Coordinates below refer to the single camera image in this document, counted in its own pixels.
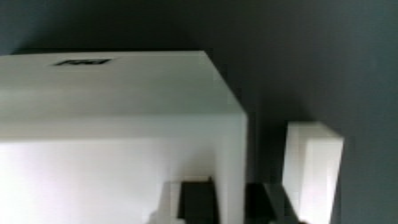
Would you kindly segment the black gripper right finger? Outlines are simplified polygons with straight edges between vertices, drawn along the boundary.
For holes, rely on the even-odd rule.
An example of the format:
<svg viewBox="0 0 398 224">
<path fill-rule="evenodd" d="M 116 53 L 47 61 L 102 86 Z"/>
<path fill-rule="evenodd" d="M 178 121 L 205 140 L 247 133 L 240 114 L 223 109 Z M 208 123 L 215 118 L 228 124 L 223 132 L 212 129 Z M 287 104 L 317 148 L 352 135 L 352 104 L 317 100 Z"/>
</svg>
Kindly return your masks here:
<svg viewBox="0 0 398 224">
<path fill-rule="evenodd" d="M 301 224 L 281 184 L 247 184 L 246 224 Z"/>
</svg>

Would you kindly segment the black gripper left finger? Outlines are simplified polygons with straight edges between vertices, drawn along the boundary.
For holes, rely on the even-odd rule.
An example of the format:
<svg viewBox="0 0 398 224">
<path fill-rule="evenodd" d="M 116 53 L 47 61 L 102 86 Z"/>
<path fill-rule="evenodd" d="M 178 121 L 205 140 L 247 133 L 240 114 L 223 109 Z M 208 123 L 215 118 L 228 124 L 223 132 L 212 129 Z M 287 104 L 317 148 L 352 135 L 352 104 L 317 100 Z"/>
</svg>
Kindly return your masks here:
<svg viewBox="0 0 398 224">
<path fill-rule="evenodd" d="M 185 221 L 185 224 L 221 223 L 214 179 L 182 183 L 178 218 Z"/>
</svg>

